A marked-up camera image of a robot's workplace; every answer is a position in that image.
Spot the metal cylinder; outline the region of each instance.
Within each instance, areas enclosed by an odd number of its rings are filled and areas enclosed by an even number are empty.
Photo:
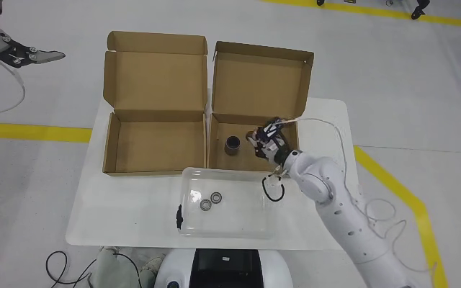
[[[240,139],[237,136],[230,136],[224,145],[224,152],[229,156],[234,156],[240,148]]]

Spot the white cable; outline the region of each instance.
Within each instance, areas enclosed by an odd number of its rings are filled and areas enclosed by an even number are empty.
[[[402,264],[402,266],[404,266],[405,268],[407,268],[408,270],[410,271],[414,271],[414,272],[418,272],[418,273],[426,273],[426,272],[431,272],[430,273],[430,277],[431,277],[431,285],[432,287],[434,287],[434,273],[435,273],[435,269],[437,267],[437,262],[434,263],[434,265],[430,268],[430,269],[424,269],[424,270],[419,270],[419,269],[414,269],[414,268],[411,268],[410,266],[406,265],[397,255],[397,253],[395,252],[395,243],[397,242],[397,240],[399,239],[399,237],[402,236],[403,234],[403,231],[405,230],[406,228],[406,224],[407,224],[407,221],[405,219],[402,219],[400,221],[397,221],[396,223],[394,223],[392,226],[390,226],[384,233],[384,236],[381,236],[378,232],[376,232],[375,229],[373,229],[373,227],[371,226],[371,222],[370,220],[372,221],[375,221],[375,222],[378,222],[378,221],[382,221],[382,222],[385,222],[385,221],[390,221],[392,219],[394,219],[394,217],[396,216],[397,214],[397,209],[395,208],[394,204],[392,204],[391,202],[389,202],[388,200],[386,199],[381,199],[381,198],[374,198],[374,199],[371,199],[370,201],[367,201],[367,203],[365,204],[365,208],[364,208],[364,212],[357,206],[357,201],[353,198],[351,192],[349,191],[349,188],[347,188],[347,185],[346,185],[346,174],[347,174],[347,161],[346,161],[346,152],[344,150],[344,143],[343,143],[343,138],[341,136],[341,131],[339,130],[339,128],[329,122],[329,121],[325,121],[325,120],[322,120],[322,119],[318,119],[318,118],[296,118],[296,119],[293,119],[293,120],[285,120],[285,121],[282,121],[281,123],[282,124],[285,124],[285,123],[291,123],[291,122],[297,122],[297,121],[303,121],[303,120],[313,120],[313,121],[319,121],[319,122],[323,122],[323,123],[326,123],[330,126],[332,126],[336,133],[338,134],[339,136],[339,141],[341,142],[341,149],[342,149],[342,153],[343,153],[343,159],[344,159],[344,187],[346,188],[346,191],[347,191],[347,194],[349,195],[349,199],[352,203],[352,205],[354,205],[354,207],[356,207],[360,213],[362,213],[368,220],[368,227],[371,229],[371,231],[373,231],[373,233],[379,237],[379,238],[382,238],[382,239],[387,239],[387,236],[388,236],[388,233],[390,230],[392,230],[394,227],[396,227],[397,225],[403,223],[403,226],[402,226],[402,229],[400,230],[400,232],[397,234],[397,236],[395,237],[395,239],[392,241],[391,243],[391,250],[392,250],[392,253],[393,255],[395,256],[395,258],[400,262],[400,264]],[[391,217],[387,217],[387,218],[383,218],[383,219],[380,219],[380,218],[375,218],[375,217],[370,217],[368,215],[368,205],[374,201],[382,201],[382,202],[385,202],[385,203],[388,203],[392,208],[393,208],[393,215]]]
[[[16,79],[17,83],[22,88],[22,97],[21,97],[21,99],[15,105],[11,106],[10,108],[0,110],[0,113],[3,113],[3,112],[6,112],[6,111],[9,111],[11,109],[14,109],[14,108],[18,107],[24,101],[24,99],[26,98],[26,87],[24,86],[24,81],[22,80],[22,78],[21,78],[21,76],[20,76],[20,74],[19,74],[19,72],[17,70],[11,70],[6,65],[4,65],[1,61],[0,61],[0,65],[3,66],[3,68],[5,68],[11,75],[13,75],[13,77]]]

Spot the wire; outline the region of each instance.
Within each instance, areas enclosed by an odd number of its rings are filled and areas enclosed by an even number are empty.
[[[395,258],[400,262],[400,264],[402,264],[402,266],[404,266],[405,268],[407,268],[408,270],[410,271],[414,271],[414,272],[418,272],[418,273],[426,273],[428,271],[431,271],[430,273],[430,277],[431,277],[431,285],[434,287],[434,273],[435,273],[435,269],[437,267],[437,262],[434,263],[434,265],[430,268],[430,269],[424,269],[424,270],[418,270],[418,269],[414,269],[414,268],[411,268],[410,266],[406,265],[397,255],[397,253],[395,252],[395,243],[397,242],[397,240],[402,236],[403,234],[403,231],[405,230],[406,228],[406,224],[407,224],[407,220],[403,219],[403,220],[400,220],[400,221],[397,221],[396,223],[394,223],[392,226],[390,226],[384,233],[384,236],[381,236],[378,232],[376,232],[376,230],[371,226],[371,222],[370,220],[372,221],[375,221],[375,222],[385,222],[385,221],[390,221],[392,219],[395,218],[396,214],[397,214],[397,209],[395,208],[394,204],[392,204],[390,201],[386,200],[386,199],[381,199],[381,198],[374,198],[374,199],[371,199],[370,201],[368,201],[366,204],[365,204],[365,208],[364,208],[364,211],[362,211],[359,206],[357,205],[358,201],[355,200],[351,194],[351,192],[349,191],[349,188],[347,188],[347,185],[346,185],[346,175],[347,175],[347,161],[346,161],[346,152],[344,150],[344,141],[343,141],[343,138],[341,136],[341,131],[339,130],[339,128],[329,122],[329,121],[325,121],[325,120],[322,120],[322,119],[318,119],[318,118],[296,118],[296,119],[293,119],[293,120],[285,120],[285,121],[282,121],[281,124],[285,124],[285,123],[291,123],[291,122],[297,122],[297,121],[303,121],[303,120],[312,120],[312,121],[319,121],[319,122],[322,122],[322,123],[326,123],[330,126],[332,126],[336,133],[338,134],[339,136],[339,141],[341,143],[341,150],[342,150],[342,154],[343,154],[343,160],[344,160],[344,188],[346,189],[347,191],[347,194],[349,195],[349,199],[352,203],[352,205],[354,207],[357,208],[357,210],[359,210],[360,213],[362,213],[368,220],[368,227],[370,228],[370,230],[379,238],[381,239],[387,239],[387,236],[388,236],[388,233],[396,226],[398,226],[399,224],[403,223],[403,226],[402,226],[402,229],[400,230],[399,234],[397,234],[397,236],[395,237],[395,239],[392,241],[391,243],[391,250],[392,250],[392,253],[393,255],[395,256]],[[375,202],[375,201],[382,201],[382,202],[385,202],[385,203],[388,203],[392,208],[393,208],[393,214],[392,216],[390,217],[386,217],[386,218],[375,218],[375,217],[371,217],[368,215],[368,206],[372,203],[372,202]]]
[[[12,110],[12,109],[18,107],[24,101],[24,99],[26,98],[26,87],[24,86],[24,81],[22,80],[22,78],[21,78],[21,76],[20,76],[20,74],[19,74],[19,72],[17,70],[14,70],[14,71],[11,70],[6,65],[4,65],[1,61],[0,61],[0,65],[3,68],[5,68],[11,75],[13,75],[13,77],[16,79],[17,83],[22,88],[21,99],[15,105],[11,106],[10,108],[0,110],[0,113],[3,113],[3,112],[6,112],[6,111],[9,111],[9,110]]]
[[[280,200],[283,199],[283,196],[285,196],[285,186],[283,186],[283,184],[280,185],[280,186],[282,187],[282,196],[280,196],[280,197],[277,198],[277,199],[274,199],[274,198],[270,197],[269,194],[267,194],[266,185],[264,185],[264,182],[265,182],[266,179],[269,178],[270,176],[272,176],[272,174],[269,175],[268,177],[264,177],[264,178],[262,179],[262,181],[261,181],[262,189],[264,190],[264,193],[266,194],[267,198],[269,198],[269,200],[271,200],[272,202],[278,202],[278,201],[280,201]]]
[[[61,272],[61,274],[59,275],[58,278],[55,278],[53,275],[51,275],[50,273],[50,268],[48,267],[48,262],[51,258],[51,256],[55,255],[55,254],[62,254],[64,255],[64,267],[63,267],[63,270]],[[138,267],[136,266],[135,262],[133,262],[133,260],[131,260],[130,257],[126,256],[125,254],[121,254],[121,253],[113,253],[112,255],[120,255],[120,256],[123,256],[125,257],[126,259],[128,259],[131,264],[135,267],[135,270],[136,270],[136,274],[138,275],[138,283],[139,283],[139,287],[140,288],[143,288],[143,285],[141,285],[141,280],[140,280],[140,277],[139,277],[139,271],[138,271]],[[89,282],[89,276],[91,276],[91,273],[86,273],[85,272],[89,269],[89,267],[91,267],[91,265],[93,265],[93,263],[96,262],[96,259],[94,259],[86,268],[83,272],[81,272],[80,276],[77,278],[76,281],[72,281],[72,282],[64,282],[64,281],[61,281],[61,277],[64,275],[64,272],[66,271],[67,269],[67,254],[66,252],[64,251],[54,251],[52,252],[47,258],[46,258],[46,262],[45,262],[45,268],[46,268],[46,273],[48,274],[48,276],[51,278],[51,280],[53,280],[55,283],[51,286],[51,288],[53,288],[54,286],[56,286],[56,284],[62,284],[62,285],[72,285],[73,284],[73,288],[80,282],[80,281],[83,281],[85,280],[87,277],[88,277],[88,283],[89,285],[91,286],[91,283]]]
[[[57,279],[55,279],[55,277],[53,275],[51,275],[50,273],[50,269],[48,267],[48,262],[51,258],[51,256],[55,255],[55,254],[63,254],[64,255],[64,267],[63,267],[63,270],[61,272],[61,274],[59,275],[59,277]],[[62,285],[72,285],[73,284],[73,287],[75,287],[77,285],[77,283],[79,283],[80,281],[84,280],[85,278],[88,277],[89,273],[87,273],[85,276],[82,277],[82,275],[86,272],[86,270],[88,270],[88,268],[93,265],[93,263],[96,262],[96,259],[94,259],[86,268],[85,270],[83,271],[83,273],[79,276],[79,278],[76,280],[76,281],[72,281],[72,282],[63,282],[61,281],[61,277],[64,275],[64,272],[66,271],[67,269],[67,254],[66,252],[64,251],[54,251],[53,253],[51,253],[47,258],[46,258],[46,262],[45,262],[45,268],[46,268],[46,273],[48,274],[48,276],[51,278],[51,280],[53,280],[55,283],[51,286],[51,288],[53,288],[54,286],[56,286],[56,284],[62,284]]]
[[[121,254],[121,253],[113,253],[113,255],[120,255],[120,256],[123,256],[125,257],[126,259],[130,260],[131,264],[135,267],[136,269],[136,274],[138,275],[138,283],[139,283],[139,287],[140,288],[143,288],[143,285],[141,285],[141,280],[139,278],[139,271],[138,271],[138,267],[136,266],[135,262],[133,262],[133,260],[131,260],[130,257],[126,256],[125,254]]]

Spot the black panel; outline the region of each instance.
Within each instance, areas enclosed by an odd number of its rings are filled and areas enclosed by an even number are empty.
[[[257,250],[197,249],[189,288],[263,288]]]

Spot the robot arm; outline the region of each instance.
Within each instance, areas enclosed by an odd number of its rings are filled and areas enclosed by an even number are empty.
[[[58,51],[41,51],[34,47],[24,46],[0,29],[0,61],[11,67],[21,68],[29,64],[47,63],[60,60],[65,56],[64,53]]]
[[[291,150],[281,130],[279,118],[246,136],[258,157],[280,165],[300,190],[315,201],[323,224],[346,251],[369,288],[416,288],[404,273],[385,239],[372,230],[367,217],[353,203],[344,172],[329,157],[315,158],[301,150]]]

